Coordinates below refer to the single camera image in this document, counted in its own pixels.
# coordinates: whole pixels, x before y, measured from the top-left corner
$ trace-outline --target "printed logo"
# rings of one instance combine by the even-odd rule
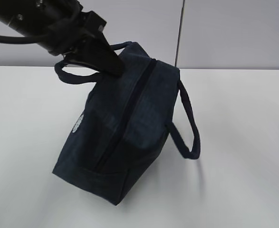
[[[81,122],[83,120],[83,116],[84,115],[80,116],[79,119],[77,120],[77,122],[75,123],[75,126],[73,128],[73,133],[75,133],[77,131],[78,127],[80,126],[80,124],[81,124]]]

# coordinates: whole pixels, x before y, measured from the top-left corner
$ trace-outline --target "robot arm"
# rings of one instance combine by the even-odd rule
[[[69,63],[122,75],[124,64],[103,35],[106,21],[82,9],[77,0],[0,0],[0,21],[24,35],[0,36],[0,43],[38,43]]]

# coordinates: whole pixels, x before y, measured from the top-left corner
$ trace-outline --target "white wall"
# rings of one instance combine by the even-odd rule
[[[137,41],[154,58],[174,64],[182,0],[80,2],[84,11],[94,10],[108,22],[104,33],[110,44]],[[0,34],[18,36],[1,23]],[[38,45],[0,44],[0,66],[53,66],[60,59]]]
[[[178,66],[279,69],[279,0],[186,0]]]

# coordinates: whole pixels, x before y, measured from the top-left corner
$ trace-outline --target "bag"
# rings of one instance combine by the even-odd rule
[[[84,112],[72,129],[53,173],[70,184],[119,204],[159,156],[169,133],[184,158],[198,159],[200,136],[180,71],[151,59],[138,43],[123,49],[120,78],[104,73],[75,76],[56,64],[59,78],[69,84],[96,82]],[[172,123],[178,92],[188,115],[194,141],[189,151]]]

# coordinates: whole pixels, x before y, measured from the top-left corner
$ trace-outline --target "zipper seam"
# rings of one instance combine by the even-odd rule
[[[101,158],[99,159],[99,161],[97,162],[97,165],[94,168],[94,171],[101,171],[104,164],[106,163],[106,161],[108,160],[108,158],[110,157],[110,155],[116,150],[118,144],[120,143],[120,141],[122,140],[125,131],[127,129],[128,123],[134,113],[134,110],[136,108],[136,105],[138,104],[140,97],[144,91],[144,88],[148,82],[148,79],[150,78],[151,74],[153,73],[153,70],[155,69],[157,64],[157,60],[156,59],[152,59],[150,61],[150,63],[148,64],[147,68],[144,70],[144,72],[142,73],[142,75],[140,76],[139,80],[137,81],[133,92],[131,93],[130,99],[128,100],[125,110],[122,114],[122,121],[119,123],[115,134],[118,134],[117,139],[115,139],[115,134],[113,135],[113,137],[111,138],[105,152],[103,153],[103,155],[101,156]]]

